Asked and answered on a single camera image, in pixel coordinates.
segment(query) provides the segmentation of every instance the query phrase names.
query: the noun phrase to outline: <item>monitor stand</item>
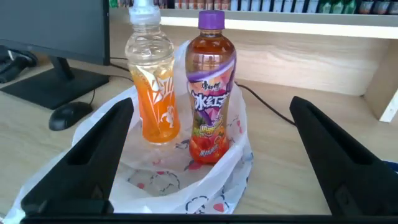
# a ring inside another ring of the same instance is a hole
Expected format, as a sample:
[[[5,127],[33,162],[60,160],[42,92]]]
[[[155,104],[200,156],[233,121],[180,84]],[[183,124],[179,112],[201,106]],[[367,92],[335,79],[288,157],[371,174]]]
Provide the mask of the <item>monitor stand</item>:
[[[49,58],[54,68],[0,91],[54,110],[109,82],[106,75],[70,68],[65,58]]]

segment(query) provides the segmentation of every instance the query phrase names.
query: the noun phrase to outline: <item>white plastic bag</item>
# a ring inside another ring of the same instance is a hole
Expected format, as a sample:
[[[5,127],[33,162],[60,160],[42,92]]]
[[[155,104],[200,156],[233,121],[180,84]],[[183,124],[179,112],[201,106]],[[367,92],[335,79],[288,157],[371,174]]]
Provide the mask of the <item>white plastic bag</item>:
[[[189,154],[192,112],[185,77],[188,43],[182,44],[175,53],[174,86],[181,131],[172,142],[154,146],[143,140],[134,86],[106,102],[76,129],[72,146],[115,103],[132,99],[134,114],[109,197],[115,213],[232,213],[246,188],[253,154],[246,126],[246,105],[236,84],[229,99],[228,152],[214,166],[202,166]],[[20,201],[66,152],[51,160],[24,184],[5,222],[21,220],[24,212]]]

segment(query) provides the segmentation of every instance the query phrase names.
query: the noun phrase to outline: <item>purple bottle cap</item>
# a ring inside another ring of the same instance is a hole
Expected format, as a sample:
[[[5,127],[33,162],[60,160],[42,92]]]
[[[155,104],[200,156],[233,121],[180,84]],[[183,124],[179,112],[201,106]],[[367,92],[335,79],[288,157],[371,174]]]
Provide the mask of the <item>purple bottle cap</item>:
[[[225,13],[219,10],[199,12],[199,29],[225,29]]]

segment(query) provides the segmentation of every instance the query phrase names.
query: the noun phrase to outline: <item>computer monitor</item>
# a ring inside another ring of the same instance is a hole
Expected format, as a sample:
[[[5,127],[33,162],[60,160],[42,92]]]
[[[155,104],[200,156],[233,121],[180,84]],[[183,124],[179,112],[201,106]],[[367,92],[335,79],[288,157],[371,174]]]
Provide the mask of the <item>computer monitor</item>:
[[[54,68],[1,91],[55,109],[108,82],[66,58],[109,65],[108,0],[1,0],[0,45],[47,54]]]

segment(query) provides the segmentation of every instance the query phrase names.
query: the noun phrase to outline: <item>clear plastic bottle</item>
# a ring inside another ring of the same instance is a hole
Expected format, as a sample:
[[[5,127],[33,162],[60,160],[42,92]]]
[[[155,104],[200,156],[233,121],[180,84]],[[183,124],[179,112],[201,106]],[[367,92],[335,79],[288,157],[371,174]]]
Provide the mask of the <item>clear plastic bottle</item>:
[[[160,10],[153,0],[135,0],[129,9],[133,34],[125,54],[137,88],[142,135],[164,143],[180,131],[175,102],[174,47],[160,31]]]

